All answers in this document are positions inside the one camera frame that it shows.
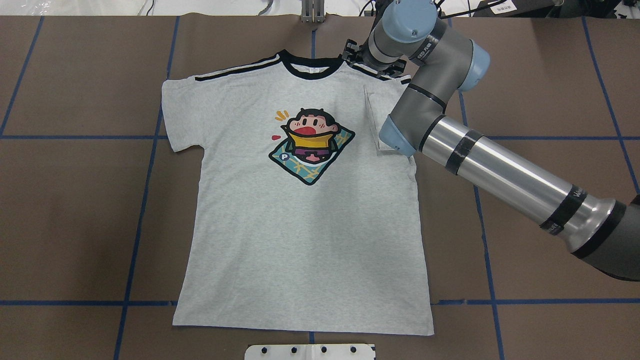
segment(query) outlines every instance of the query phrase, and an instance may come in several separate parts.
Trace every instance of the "cartoon character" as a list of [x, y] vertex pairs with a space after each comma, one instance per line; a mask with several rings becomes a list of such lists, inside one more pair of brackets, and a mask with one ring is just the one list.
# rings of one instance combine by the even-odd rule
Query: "cartoon character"
[[340, 133], [340, 124], [324, 109], [301, 108], [282, 129], [289, 138], [287, 152], [306, 163], [327, 161], [338, 150], [334, 137]]

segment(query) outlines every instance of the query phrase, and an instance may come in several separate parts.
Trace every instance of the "black band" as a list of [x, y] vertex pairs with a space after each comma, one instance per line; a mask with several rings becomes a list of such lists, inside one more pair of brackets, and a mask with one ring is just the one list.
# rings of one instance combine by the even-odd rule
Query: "black band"
[[428, 97], [429, 99], [435, 101], [438, 105], [440, 105], [440, 107], [442, 107], [442, 109], [444, 110], [445, 107], [447, 107], [447, 103], [442, 101], [441, 98], [433, 95], [432, 93], [428, 92], [427, 90], [419, 87], [416, 84], [409, 84], [406, 87], [408, 87], [409, 89], [414, 89], [415, 91], [419, 92], [420, 94]]
[[436, 125], [438, 125], [438, 123], [440, 122], [440, 120], [442, 120], [442, 118], [444, 118], [445, 115], [444, 114], [440, 114], [440, 116], [438, 116], [432, 123], [431, 125], [429, 125], [429, 129], [427, 129], [427, 132], [424, 133], [424, 136], [422, 137], [422, 141], [420, 141], [420, 146], [418, 146], [418, 151], [422, 152], [422, 147], [424, 146], [424, 142], [427, 141], [427, 138], [429, 137], [429, 134], [431, 134], [431, 131], [433, 130], [434, 127], [436, 127]]
[[438, 45], [440, 39], [447, 30], [447, 24], [442, 20], [437, 20], [431, 33], [427, 35], [418, 49], [409, 56], [414, 64], [421, 66], [424, 65], [429, 55], [433, 52], [433, 49]]
[[558, 235], [564, 230], [564, 225], [575, 215], [586, 197], [586, 191], [573, 185], [554, 213], [547, 221], [540, 224], [540, 228], [551, 235]]
[[611, 213], [607, 217], [607, 220], [604, 220], [604, 223], [600, 226], [598, 231], [596, 231], [596, 233], [586, 243], [584, 243], [583, 246], [572, 252], [572, 254], [578, 259], [584, 259], [591, 255], [591, 253], [599, 248], [609, 235], [611, 235], [616, 226], [620, 223], [620, 220], [622, 220], [622, 217], [625, 216], [626, 210], [626, 205], [620, 201], [616, 201], [613, 209], [611, 209]]
[[460, 165], [462, 165], [462, 161], [465, 161], [465, 158], [471, 152], [471, 148], [476, 144], [481, 137], [483, 137], [481, 133], [476, 130], [469, 130], [465, 136], [460, 139], [460, 142], [456, 145], [456, 148], [453, 150], [449, 159], [447, 160], [447, 164], [445, 168], [452, 174], [458, 175], [458, 169], [460, 169]]

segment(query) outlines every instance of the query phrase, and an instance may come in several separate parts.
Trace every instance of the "t-shirt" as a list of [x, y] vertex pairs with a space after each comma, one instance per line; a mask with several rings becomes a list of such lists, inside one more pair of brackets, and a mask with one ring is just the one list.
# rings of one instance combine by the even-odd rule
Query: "t-shirt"
[[433, 334], [415, 163], [365, 98], [406, 82], [287, 51], [164, 82], [173, 150], [204, 148], [174, 325]]

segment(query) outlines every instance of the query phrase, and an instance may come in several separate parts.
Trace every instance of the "brown table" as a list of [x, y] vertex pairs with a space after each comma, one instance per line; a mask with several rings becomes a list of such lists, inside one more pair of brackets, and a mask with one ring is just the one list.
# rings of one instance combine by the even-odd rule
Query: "brown table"
[[[640, 22], [454, 19], [492, 56], [449, 103], [597, 197], [639, 192]], [[436, 335], [172, 327], [202, 150], [174, 154], [167, 78], [286, 48], [334, 57], [371, 19], [0, 18], [0, 358], [242, 359], [261, 343], [364, 342], [387, 359], [638, 359], [640, 284], [418, 156]], [[408, 67], [410, 72], [415, 67]]]

